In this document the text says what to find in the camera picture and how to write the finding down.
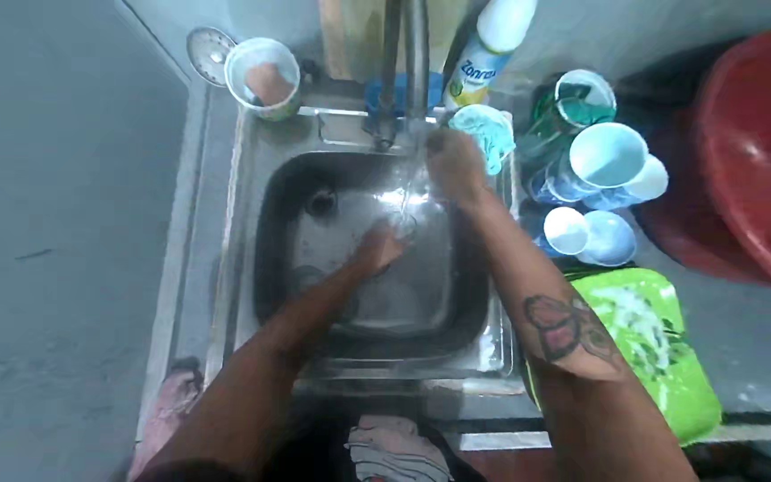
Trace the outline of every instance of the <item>bottle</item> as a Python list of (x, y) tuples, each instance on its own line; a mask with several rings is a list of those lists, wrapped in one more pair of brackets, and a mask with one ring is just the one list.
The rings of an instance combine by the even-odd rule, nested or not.
[(469, 39), (448, 87), (444, 106), (455, 111), (481, 104), (487, 86), (519, 47), (535, 16), (537, 0), (492, 0), (478, 17), (477, 31)]

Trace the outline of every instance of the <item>tattoo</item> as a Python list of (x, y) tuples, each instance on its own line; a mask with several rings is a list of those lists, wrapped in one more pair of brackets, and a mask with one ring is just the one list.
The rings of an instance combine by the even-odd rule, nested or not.
[(614, 340), (575, 290), (569, 302), (542, 294), (529, 296), (523, 309), (529, 323), (540, 331), (546, 361), (556, 362), (581, 345), (586, 352), (615, 366), (613, 357), (618, 349)]

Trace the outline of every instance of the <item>stainless steel sink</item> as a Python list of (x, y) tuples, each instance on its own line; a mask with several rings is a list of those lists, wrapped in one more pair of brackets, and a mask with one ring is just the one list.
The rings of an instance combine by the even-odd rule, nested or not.
[(489, 296), (483, 253), (458, 211), (426, 192), (406, 193), (402, 173), (412, 172), (414, 162), (312, 152), (273, 174), (255, 248), (254, 302), (262, 323), (346, 262), (365, 231), (391, 216), (405, 220), (408, 248), (356, 292), (322, 356), (392, 363), (444, 357), (480, 336)]
[[(418, 161), (403, 134), (387, 152), (375, 152), (362, 130), (365, 116), (303, 107), (274, 124), (241, 111), (208, 380), (283, 302), (343, 264), (371, 224), (399, 211)], [(491, 183), (507, 202), (510, 170)], [(510, 373), (510, 327), (475, 234), (426, 185), (412, 186), (404, 256), (359, 289), (305, 378)]]

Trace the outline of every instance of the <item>running water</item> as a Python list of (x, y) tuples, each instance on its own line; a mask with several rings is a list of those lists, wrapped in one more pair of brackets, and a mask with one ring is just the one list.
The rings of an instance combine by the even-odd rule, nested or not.
[(411, 237), (416, 220), (406, 212), (413, 193), (425, 191), (427, 176), (419, 176), (427, 161), (427, 131), (430, 125), (425, 119), (407, 119), (406, 130), (410, 136), (410, 155), (407, 156), (406, 177), (402, 179), (403, 196), (398, 207), (398, 237)]

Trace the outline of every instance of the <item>label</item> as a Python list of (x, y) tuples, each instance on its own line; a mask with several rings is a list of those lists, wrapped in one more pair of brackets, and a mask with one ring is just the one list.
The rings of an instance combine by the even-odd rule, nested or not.
[(475, 33), (456, 64), (454, 76), (448, 82), (448, 94), (461, 107), (480, 104), (487, 96), (487, 86), (505, 67), (510, 55), (487, 49)]

